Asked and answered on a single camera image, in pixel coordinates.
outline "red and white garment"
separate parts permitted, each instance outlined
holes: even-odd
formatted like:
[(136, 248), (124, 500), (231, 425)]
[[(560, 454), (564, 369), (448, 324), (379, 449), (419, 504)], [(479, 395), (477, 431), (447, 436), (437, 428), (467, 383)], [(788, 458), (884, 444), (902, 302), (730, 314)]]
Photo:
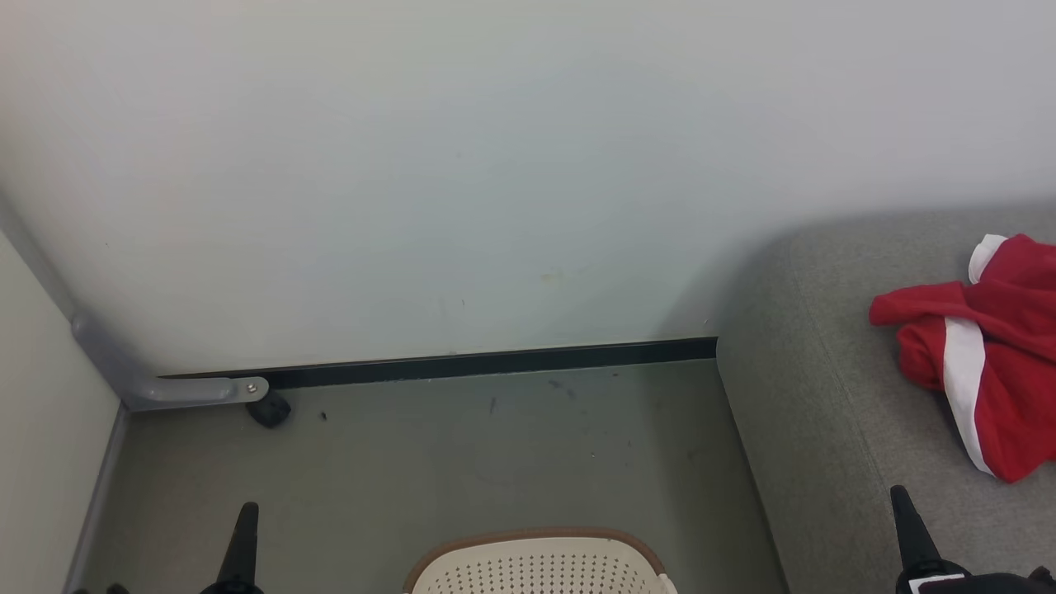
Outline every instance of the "red and white garment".
[(1056, 460), (1056, 246), (988, 235), (972, 284), (901, 289), (872, 301), (899, 330), (899, 365), (943, 390), (976, 467), (1007, 482)]

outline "beige plastic basket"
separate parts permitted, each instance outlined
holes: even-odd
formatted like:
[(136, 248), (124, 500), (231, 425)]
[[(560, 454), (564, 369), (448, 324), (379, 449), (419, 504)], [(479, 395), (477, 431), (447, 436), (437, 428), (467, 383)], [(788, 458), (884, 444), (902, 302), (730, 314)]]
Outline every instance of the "beige plastic basket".
[(433, 550), (406, 594), (677, 594), (642, 541), (608, 528), (489, 534)]

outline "gray fabric cushion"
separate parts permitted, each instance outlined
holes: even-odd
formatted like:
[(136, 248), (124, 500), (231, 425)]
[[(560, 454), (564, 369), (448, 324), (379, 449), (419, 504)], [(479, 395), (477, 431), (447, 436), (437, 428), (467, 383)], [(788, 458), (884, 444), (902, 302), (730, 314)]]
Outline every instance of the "gray fabric cushion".
[(973, 573), (1056, 567), (1056, 463), (1015, 485), (977, 470), (948, 405), (906, 380), (872, 298), (967, 279), (987, 234), (1056, 243), (1056, 204), (826, 225), (748, 268), (718, 364), (789, 588), (889, 593), (901, 570), (888, 488)]

